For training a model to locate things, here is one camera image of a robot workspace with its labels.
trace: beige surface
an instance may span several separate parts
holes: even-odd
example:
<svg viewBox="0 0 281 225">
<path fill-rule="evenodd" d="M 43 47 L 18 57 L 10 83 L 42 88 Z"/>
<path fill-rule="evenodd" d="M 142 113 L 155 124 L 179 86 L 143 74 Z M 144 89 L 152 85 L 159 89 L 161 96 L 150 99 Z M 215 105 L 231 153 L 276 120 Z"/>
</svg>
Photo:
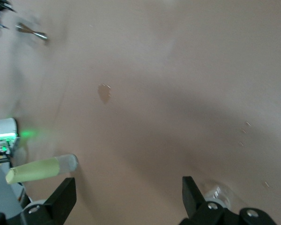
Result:
<svg viewBox="0 0 281 225">
<path fill-rule="evenodd" d="M 78 157 L 67 224 L 178 224 L 183 175 L 220 181 L 281 224 L 281 0 L 14 6 L 0 38 L 0 118 L 35 131 L 19 152 L 28 162 Z M 28 192 L 46 198 L 64 177 Z"/>
</svg>

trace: light green tube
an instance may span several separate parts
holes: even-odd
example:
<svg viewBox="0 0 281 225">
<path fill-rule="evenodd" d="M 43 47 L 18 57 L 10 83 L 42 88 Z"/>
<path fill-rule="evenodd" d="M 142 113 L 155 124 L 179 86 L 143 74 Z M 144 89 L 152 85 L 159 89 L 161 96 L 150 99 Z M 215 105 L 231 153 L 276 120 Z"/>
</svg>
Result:
<svg viewBox="0 0 281 225">
<path fill-rule="evenodd" d="M 5 178 L 8 184 L 13 184 L 54 177 L 58 173 L 59 161 L 53 157 L 11 168 Z"/>
</svg>

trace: bolt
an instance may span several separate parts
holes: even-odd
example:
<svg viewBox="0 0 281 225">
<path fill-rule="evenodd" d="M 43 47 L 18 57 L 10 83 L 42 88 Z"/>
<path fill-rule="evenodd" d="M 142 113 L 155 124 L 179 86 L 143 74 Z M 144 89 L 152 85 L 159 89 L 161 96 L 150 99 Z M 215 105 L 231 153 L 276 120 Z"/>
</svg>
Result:
<svg viewBox="0 0 281 225">
<path fill-rule="evenodd" d="M 211 210 L 217 210 L 217 205 L 213 202 L 208 203 L 208 208 Z"/>
<path fill-rule="evenodd" d="M 258 213 L 256 211 L 254 211 L 254 210 L 248 210 L 247 214 L 250 217 L 258 217 L 259 216 Z"/>
<path fill-rule="evenodd" d="M 28 213 L 29 213 L 29 214 L 30 214 L 30 213 L 34 213 L 34 212 L 38 211 L 38 209 L 39 209 L 39 205 L 37 205 L 36 207 L 31 208 L 31 209 L 28 211 Z"/>
</svg>

